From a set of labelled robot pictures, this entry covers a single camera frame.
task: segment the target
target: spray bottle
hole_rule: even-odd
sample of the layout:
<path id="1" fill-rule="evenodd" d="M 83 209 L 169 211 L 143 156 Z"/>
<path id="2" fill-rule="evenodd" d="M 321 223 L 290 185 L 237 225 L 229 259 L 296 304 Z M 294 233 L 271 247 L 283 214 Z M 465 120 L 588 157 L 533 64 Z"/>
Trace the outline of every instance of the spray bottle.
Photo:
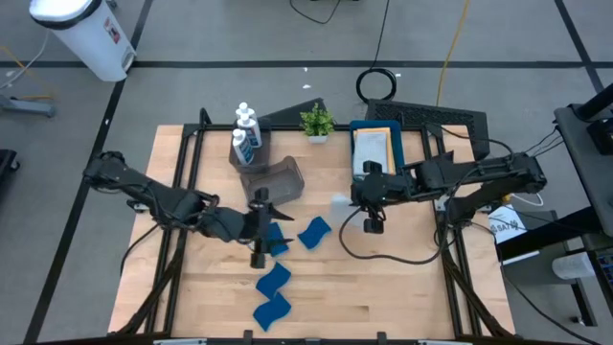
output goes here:
<path id="1" fill-rule="evenodd" d="M 244 130 L 235 129 L 232 131 L 232 147 L 237 154 L 238 161 L 242 165 L 249 165 L 253 160 L 253 149 L 247 139 L 247 134 Z"/>

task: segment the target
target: plant pot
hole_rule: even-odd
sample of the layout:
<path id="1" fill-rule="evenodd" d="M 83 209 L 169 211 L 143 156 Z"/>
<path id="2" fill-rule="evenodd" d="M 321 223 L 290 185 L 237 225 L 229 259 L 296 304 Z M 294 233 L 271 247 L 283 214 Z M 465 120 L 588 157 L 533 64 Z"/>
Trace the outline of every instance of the plant pot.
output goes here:
<path id="1" fill-rule="evenodd" d="M 308 141 L 311 144 L 325 144 L 328 141 L 328 135 L 309 136 Z"/>

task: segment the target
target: wooden table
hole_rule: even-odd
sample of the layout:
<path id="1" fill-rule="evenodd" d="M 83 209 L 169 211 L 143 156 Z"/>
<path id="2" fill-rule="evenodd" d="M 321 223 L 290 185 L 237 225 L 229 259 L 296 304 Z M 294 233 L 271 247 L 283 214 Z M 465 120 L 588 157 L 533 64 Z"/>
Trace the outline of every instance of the wooden table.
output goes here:
<path id="1" fill-rule="evenodd" d="M 464 126 L 448 128 L 466 135 Z M 171 184 L 181 131 L 181 126 L 158 127 L 148 176 Z M 246 211 L 238 173 L 228 163 L 229 138 L 229 131 L 205 132 L 196 189 L 220 195 L 222 206 Z M 403 132 L 402 142 L 405 163 L 424 159 L 418 132 Z M 444 142 L 447 150 L 455 150 L 457 162 L 472 160 L 467 140 L 445 134 Z M 284 235 L 297 239 L 313 218 L 329 217 L 333 195 L 350 194 L 349 133 L 335 132 L 326 144 L 311 145 L 301 132 L 275 131 L 272 143 L 271 162 L 292 155 L 305 179 L 302 197 L 279 207 L 296 219 L 281 222 Z M 188 171 L 189 166 L 182 186 L 187 184 Z M 475 188 L 465 186 L 458 195 Z M 345 232 L 347 245 L 358 254 L 385 253 L 413 260 L 434 253 L 435 223 L 430 202 L 389 207 L 386 213 L 384 235 L 364 234 L 361 228 L 349 226 Z M 477 215 L 474 221 L 488 225 L 483 215 Z M 131 240 L 134 242 L 151 225 L 149 215 L 137 215 Z M 492 236 L 476 227 L 465 229 L 464 234 L 474 289 L 501 325 L 513 332 Z M 150 291 L 161 238 L 161 232 L 152 235 L 127 259 L 109 331 L 121 328 Z M 240 244 L 189 235 L 172 336 L 242 337 L 244 330 L 253 330 L 255 337 L 276 338 L 372 339 L 376 332 L 386 332 L 392 339 L 453 338 L 440 260 L 426 265 L 358 261 L 342 249 L 336 228 L 313 252 L 294 241 L 279 259 L 292 272 L 291 280 L 282 287 L 292 310 L 265 333 L 252 315 L 266 302 L 255 284 L 272 268 L 273 261 L 268 260 L 266 270 L 252 269 L 249 254 Z M 457 290 L 465 333 L 469 334 L 465 299 Z M 163 296 L 156 330 L 162 327 L 166 301 Z"/>

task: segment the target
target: white trash can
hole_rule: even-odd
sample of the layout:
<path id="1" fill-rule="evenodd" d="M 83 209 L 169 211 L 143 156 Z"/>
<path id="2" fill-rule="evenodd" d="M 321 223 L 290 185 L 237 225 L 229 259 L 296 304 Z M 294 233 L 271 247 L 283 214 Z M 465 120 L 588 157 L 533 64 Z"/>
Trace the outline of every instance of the white trash can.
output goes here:
<path id="1" fill-rule="evenodd" d="M 103 0 L 32 0 L 30 15 L 51 31 L 103 81 L 122 81 L 136 57 Z"/>

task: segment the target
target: blue label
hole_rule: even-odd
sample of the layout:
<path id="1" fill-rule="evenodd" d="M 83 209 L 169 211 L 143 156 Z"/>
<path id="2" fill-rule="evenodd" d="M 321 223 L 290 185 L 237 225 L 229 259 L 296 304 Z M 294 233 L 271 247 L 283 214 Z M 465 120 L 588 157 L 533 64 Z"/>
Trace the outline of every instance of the blue label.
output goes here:
<path id="1" fill-rule="evenodd" d="M 247 164 L 251 163 L 251 160 L 253 159 L 253 148 L 251 148 L 251 144 L 249 144 L 247 140 L 244 140 L 242 144 L 238 146 L 238 148 L 240 149 L 242 156 L 245 157 Z"/>
<path id="2" fill-rule="evenodd" d="M 249 143 L 251 143 L 252 147 L 256 147 L 258 145 L 258 137 L 256 136 L 256 130 L 253 127 L 244 128 L 244 131 L 247 133 L 247 139 Z"/>

